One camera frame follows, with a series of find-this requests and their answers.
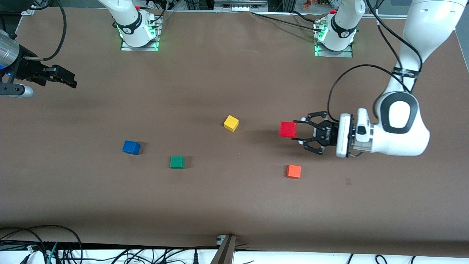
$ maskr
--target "brown table surface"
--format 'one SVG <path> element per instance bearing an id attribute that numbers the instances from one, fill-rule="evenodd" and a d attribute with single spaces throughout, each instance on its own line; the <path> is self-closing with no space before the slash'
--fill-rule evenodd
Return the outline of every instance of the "brown table surface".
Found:
<path id="1" fill-rule="evenodd" d="M 303 150 L 278 127 L 325 110 L 346 69 L 393 67 L 374 19 L 360 22 L 354 58 L 342 59 L 315 57 L 311 31 L 248 12 L 176 13 L 158 52 L 120 51 L 106 10 L 66 13 L 65 43 L 47 63 L 75 73 L 78 87 L 32 85 L 33 99 L 0 99 L 1 225 L 66 225 L 84 242 L 213 245 L 235 233 L 249 249 L 469 256 L 469 74 L 454 34 L 415 89 L 427 150 L 340 159 L 334 148 Z M 404 20 L 388 23 L 402 32 Z M 61 29 L 48 8 L 25 17 L 17 39 L 48 56 Z M 388 79 L 350 73 L 333 115 L 371 109 Z M 234 133 L 222 126 L 228 115 L 240 120 Z M 123 153 L 125 140 L 143 142 L 142 154 Z M 171 155 L 188 168 L 170 169 Z M 284 177 L 288 164 L 302 166 L 300 180 Z"/>

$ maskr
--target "metal base plate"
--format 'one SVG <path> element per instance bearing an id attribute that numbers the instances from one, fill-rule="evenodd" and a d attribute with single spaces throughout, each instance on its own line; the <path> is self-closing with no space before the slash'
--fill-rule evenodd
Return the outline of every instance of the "metal base plate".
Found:
<path id="1" fill-rule="evenodd" d="M 317 39 L 314 40 L 314 55 L 316 57 L 333 57 L 333 58 L 353 58 L 352 45 L 341 51 L 333 51 L 324 46 Z"/>

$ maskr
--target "yellow cube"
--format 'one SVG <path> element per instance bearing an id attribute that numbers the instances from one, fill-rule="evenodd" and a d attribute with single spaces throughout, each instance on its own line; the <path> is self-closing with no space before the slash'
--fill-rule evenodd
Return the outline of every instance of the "yellow cube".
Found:
<path id="1" fill-rule="evenodd" d="M 234 132 L 236 130 L 236 127 L 238 127 L 239 125 L 239 120 L 232 116 L 228 116 L 223 125 L 229 131 Z"/>

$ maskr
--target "red cube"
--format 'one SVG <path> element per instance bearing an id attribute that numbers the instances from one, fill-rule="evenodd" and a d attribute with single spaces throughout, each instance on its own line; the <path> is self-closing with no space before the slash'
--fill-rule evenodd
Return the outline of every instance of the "red cube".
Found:
<path id="1" fill-rule="evenodd" d="M 296 123 L 295 122 L 280 122 L 279 135 L 284 138 L 296 137 Z"/>

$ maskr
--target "black strap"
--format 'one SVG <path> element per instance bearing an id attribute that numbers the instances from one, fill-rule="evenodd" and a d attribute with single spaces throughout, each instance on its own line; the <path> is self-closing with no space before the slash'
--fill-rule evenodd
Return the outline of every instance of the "black strap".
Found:
<path id="1" fill-rule="evenodd" d="M 347 38 L 348 36 L 350 36 L 350 34 L 353 33 L 353 31 L 355 31 L 356 29 L 356 26 L 352 29 L 344 29 L 344 28 L 341 28 L 336 22 L 335 22 L 335 15 L 332 17 L 331 19 L 331 26 L 332 26 L 332 29 L 337 32 L 337 34 L 339 35 L 339 38 L 341 39 L 345 39 Z"/>
<path id="2" fill-rule="evenodd" d="M 121 29 L 121 31 L 124 34 L 127 34 L 127 35 L 133 34 L 134 30 L 137 29 L 142 24 L 142 14 L 140 12 L 137 12 L 137 13 L 138 13 L 138 18 L 132 24 L 124 26 L 124 25 L 117 23 L 117 26 Z"/>
<path id="3" fill-rule="evenodd" d="M 397 67 L 394 67 L 393 74 L 399 75 L 402 77 L 414 78 L 414 79 L 418 79 L 420 76 L 420 72 L 417 70 L 408 70 L 408 69 L 397 68 Z"/>

